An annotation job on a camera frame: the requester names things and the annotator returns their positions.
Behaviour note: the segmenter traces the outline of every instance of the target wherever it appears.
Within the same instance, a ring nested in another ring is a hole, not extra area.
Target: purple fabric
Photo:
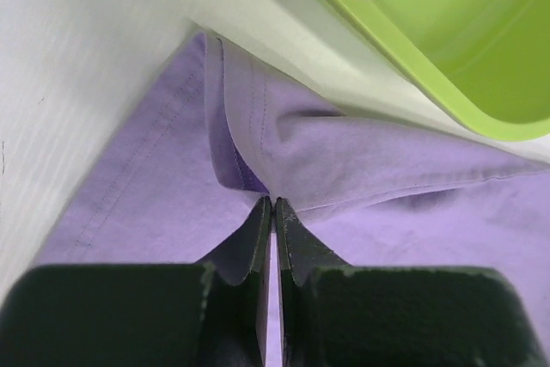
[[[550,353],[547,165],[345,117],[206,34],[175,58],[117,132],[36,265],[191,262],[235,230],[262,193],[288,198],[312,232],[353,264],[497,268]],[[276,292],[270,298],[277,301]],[[270,317],[275,331],[277,316]],[[279,352],[278,343],[268,351]]]

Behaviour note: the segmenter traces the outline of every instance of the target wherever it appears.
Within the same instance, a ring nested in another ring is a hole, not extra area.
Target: stitching
[[[82,229],[82,231],[78,234],[78,237],[75,239],[75,242],[73,244],[73,247],[71,249],[71,251],[69,252],[69,259],[72,258],[73,254],[75,253],[76,251],[76,248],[78,247],[78,244],[82,242],[82,238],[83,238],[83,235],[86,231],[88,231],[90,229],[90,224],[92,223],[92,221],[94,221],[94,219],[99,215],[100,213],[100,210],[101,210],[101,207],[105,205],[105,201],[107,200],[108,196],[111,195],[111,193],[115,190],[115,188],[117,187],[117,184],[119,183],[119,180],[120,178],[126,173],[126,171],[128,170],[128,168],[130,167],[131,163],[134,161],[134,158],[136,157],[136,155],[138,154],[138,152],[141,151],[141,149],[146,145],[147,143],[147,138],[149,137],[149,135],[151,134],[151,132],[153,131],[153,129],[155,129],[155,127],[159,124],[160,122],[160,119],[164,117],[164,115],[166,114],[166,111],[167,109],[174,103],[174,101],[176,100],[176,98],[178,97],[178,94],[184,90],[191,82],[194,82],[195,81],[195,75],[191,75],[187,78],[186,82],[180,86],[178,89],[177,89],[177,93],[175,93],[173,96],[172,96],[172,99],[166,103],[166,105],[164,105],[164,107],[162,107],[162,109],[160,110],[159,114],[156,116],[155,120],[153,121],[153,123],[150,125],[149,129],[147,130],[147,132],[144,134],[144,136],[140,139],[140,142],[139,144],[137,145],[136,149],[131,153],[130,157],[128,158],[128,160],[126,161],[124,167],[122,168],[122,170],[120,171],[120,173],[114,178],[113,182],[111,183],[111,185],[109,186],[109,188],[106,190],[105,192],[105,195],[101,198],[101,201],[100,203],[98,204],[97,208],[95,209],[94,211],[94,214],[92,215],[92,217],[88,220],[88,222],[86,223],[86,225],[84,226],[84,228]]]
[[[165,137],[168,129],[170,129],[170,126],[174,123],[174,121],[176,120],[176,118],[178,118],[178,116],[181,115],[181,112],[186,108],[186,104],[189,103],[189,101],[197,94],[197,91],[195,90],[192,94],[190,94],[187,99],[184,101],[184,103],[182,104],[181,108],[178,110],[178,112],[170,119],[170,121],[168,122],[168,124],[166,125],[166,128],[164,128],[164,131],[162,131],[162,134],[158,137],[158,139],[155,141],[155,144],[151,147],[151,149],[149,150],[149,152],[147,153],[147,155],[145,156],[144,158],[144,161],[147,160],[150,155],[153,153],[153,151],[155,150],[155,148],[158,146],[158,144],[162,141],[162,139]],[[93,243],[93,240],[95,239],[95,236],[97,235],[97,233],[103,229],[103,226],[105,225],[105,223],[107,222],[107,220],[111,217],[111,215],[113,214],[113,210],[114,210],[114,207],[118,204],[118,202],[120,201],[120,199],[122,198],[122,196],[125,194],[126,192],[126,189],[128,189],[128,186],[133,182],[133,180],[138,176],[138,172],[139,172],[139,167],[136,169],[136,172],[133,174],[133,176],[128,180],[128,182],[126,183],[125,187],[123,188],[122,192],[120,193],[120,195],[118,196],[118,198],[115,199],[115,201],[112,203],[111,205],[111,208],[109,209],[109,212],[108,214],[105,216],[105,218],[103,219],[103,221],[101,222],[101,224],[94,230],[94,233],[93,233],[93,236],[92,238],[90,239],[90,241],[88,242],[88,244],[86,245],[86,249],[84,249],[84,252],[82,253],[82,256],[84,257],[86,255],[86,253],[88,252],[89,248],[92,246],[92,243]]]
[[[264,155],[264,132],[266,129],[266,110],[267,110],[267,85],[266,85],[266,73],[262,72],[264,80],[264,113],[261,119],[261,134],[260,134],[260,154]]]
[[[411,185],[411,186],[407,186],[407,187],[402,187],[402,188],[398,188],[398,189],[392,189],[392,190],[389,190],[389,191],[384,191],[384,192],[381,192],[381,193],[372,193],[371,195],[368,195],[367,197],[360,197],[360,198],[356,198],[356,199],[344,199],[342,201],[337,201],[337,202],[330,202],[329,201],[327,204],[318,205],[318,206],[311,206],[309,208],[301,209],[300,212],[315,211],[315,210],[319,210],[321,208],[325,208],[325,207],[328,207],[328,206],[339,206],[339,205],[344,205],[344,204],[347,204],[347,203],[353,202],[353,201],[361,201],[361,200],[366,200],[366,199],[372,199],[374,197],[384,197],[385,198],[387,196],[390,196],[392,193],[397,193],[399,191],[408,191],[408,190],[411,190],[411,189],[423,189],[423,190],[426,189],[426,190],[429,190],[431,188],[439,187],[441,185],[483,184],[483,183],[487,183],[490,180],[509,180],[509,179],[516,178],[516,177],[519,177],[519,176],[537,176],[538,174],[548,174],[548,171],[547,170],[542,170],[542,171],[533,171],[533,172],[516,172],[514,174],[507,174],[507,175],[504,175],[504,176],[490,176],[490,177],[482,179],[482,180],[472,178],[472,179],[468,179],[468,180],[450,180],[450,181],[444,181],[444,182],[435,183],[435,184]],[[402,195],[402,196],[406,197],[406,196],[414,196],[414,195],[419,195],[419,194],[410,194],[410,195]],[[378,205],[378,204],[381,204],[383,202],[387,202],[391,199],[386,199],[386,200],[383,200],[383,201],[376,201],[372,204],[367,204],[365,206]]]
[[[225,54],[224,54],[224,50],[223,50],[223,42],[220,39],[217,39],[217,41],[220,44],[220,53],[222,53],[222,64],[225,64]],[[223,74],[222,74],[222,83],[223,83],[223,93],[222,93],[221,98],[222,98],[222,101],[224,102],[225,101],[225,81],[223,79]],[[223,104],[223,111],[224,111],[224,114],[225,114],[225,124],[227,125],[228,121],[227,121],[227,111],[225,111],[225,103]],[[231,137],[231,131],[229,130],[229,125],[228,125],[228,131],[229,131],[229,138],[231,139],[231,147],[233,149],[233,159],[235,161],[235,165],[237,166],[237,170],[239,171],[239,177],[240,177],[240,182],[241,182],[241,188],[240,189],[244,189],[245,184],[244,184],[244,179],[242,177],[241,164],[239,163],[239,158],[237,156],[237,148],[235,147],[235,142],[233,141],[233,137]],[[212,159],[212,164],[214,165],[214,168],[215,168],[216,165],[214,164],[214,159]]]
[[[155,118],[155,120],[153,121],[153,123],[150,125],[149,129],[147,130],[147,132],[144,134],[144,136],[141,138],[139,144],[136,146],[136,149],[131,153],[130,157],[128,158],[128,160],[126,161],[126,163],[124,164],[124,166],[122,167],[122,170],[120,171],[119,174],[117,174],[117,176],[114,178],[113,182],[111,183],[111,185],[109,186],[109,188],[105,191],[105,194],[103,195],[103,197],[101,198],[101,201],[99,202],[97,208],[95,209],[94,211],[94,214],[92,215],[92,217],[90,217],[90,219],[88,220],[88,222],[86,223],[86,225],[84,226],[84,228],[82,229],[82,231],[80,232],[80,234],[78,234],[78,237],[76,238],[74,244],[73,244],[73,247],[69,253],[69,258],[72,257],[72,255],[74,254],[75,252],[75,249],[76,247],[78,246],[78,244],[80,243],[80,241],[82,240],[82,237],[84,235],[84,232],[86,232],[88,229],[89,229],[89,225],[91,224],[91,222],[95,219],[95,217],[97,217],[97,215],[99,214],[100,212],[100,209],[101,207],[105,204],[105,201],[107,200],[107,197],[114,191],[114,188],[117,186],[117,184],[119,183],[119,179],[122,175],[125,174],[125,172],[127,171],[127,169],[130,167],[130,164],[131,162],[134,160],[135,156],[138,154],[138,152],[145,146],[146,142],[147,142],[147,137],[149,136],[149,134],[151,133],[151,131],[158,125],[159,123],[159,120],[162,118],[162,116],[164,115],[164,112],[165,110],[167,109],[167,107],[169,106],[169,104],[172,103],[171,102],[168,102],[164,107],[162,107],[161,111],[159,112],[159,114],[157,115],[157,117]]]
[[[250,91],[252,92],[252,99],[250,100],[250,116],[248,118],[248,136],[250,137],[250,142],[252,143],[254,138],[252,134],[252,117],[254,115],[254,104],[256,101],[256,92],[254,89],[254,63],[251,58],[248,58],[248,64],[250,65]],[[250,168],[247,169],[247,182],[248,188],[252,188],[252,176],[250,175]]]

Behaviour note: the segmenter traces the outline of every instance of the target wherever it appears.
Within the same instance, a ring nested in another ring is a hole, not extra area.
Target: green container
[[[550,0],[324,0],[468,128],[550,132]]]

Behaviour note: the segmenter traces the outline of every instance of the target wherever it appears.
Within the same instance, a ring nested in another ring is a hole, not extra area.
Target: fabric fold
[[[192,262],[265,193],[288,198],[358,265],[495,267],[550,353],[546,164],[346,117],[209,34],[188,43],[116,133],[35,264]]]

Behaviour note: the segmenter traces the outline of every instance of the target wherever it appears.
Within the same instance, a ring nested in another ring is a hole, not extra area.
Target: black holder
[[[547,365],[492,269],[354,267],[264,197],[196,264],[29,271],[0,313],[0,366],[264,366],[273,225],[284,367]]]

